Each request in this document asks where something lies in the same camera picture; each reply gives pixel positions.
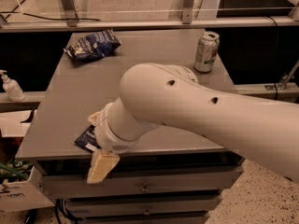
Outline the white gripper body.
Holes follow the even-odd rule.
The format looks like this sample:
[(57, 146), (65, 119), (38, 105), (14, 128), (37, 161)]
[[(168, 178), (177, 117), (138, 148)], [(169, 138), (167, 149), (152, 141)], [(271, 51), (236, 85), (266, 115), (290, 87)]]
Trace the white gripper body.
[(107, 113), (112, 103), (107, 104), (98, 112), (94, 123), (94, 135), (100, 148), (114, 154), (127, 152), (137, 141), (125, 141), (112, 132), (108, 125)]

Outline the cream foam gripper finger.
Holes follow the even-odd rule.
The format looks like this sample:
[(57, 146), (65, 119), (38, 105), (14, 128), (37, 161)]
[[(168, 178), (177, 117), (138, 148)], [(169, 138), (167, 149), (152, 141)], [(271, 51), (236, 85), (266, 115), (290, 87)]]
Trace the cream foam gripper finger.
[(118, 164), (119, 160), (119, 155), (100, 148), (96, 149), (92, 155), (87, 183), (97, 184), (102, 182), (109, 172)]
[(92, 126), (96, 127), (99, 125), (100, 115), (101, 115), (101, 112), (97, 111), (88, 117), (88, 121), (91, 123)]

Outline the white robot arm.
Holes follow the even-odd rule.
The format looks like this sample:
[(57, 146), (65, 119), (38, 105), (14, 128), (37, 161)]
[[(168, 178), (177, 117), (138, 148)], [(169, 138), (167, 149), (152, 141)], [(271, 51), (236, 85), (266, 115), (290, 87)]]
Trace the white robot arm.
[(120, 97), (93, 113), (97, 144), (112, 154), (160, 126), (197, 133), (293, 182), (299, 181), (299, 106), (215, 91), (183, 66), (142, 63), (121, 78)]

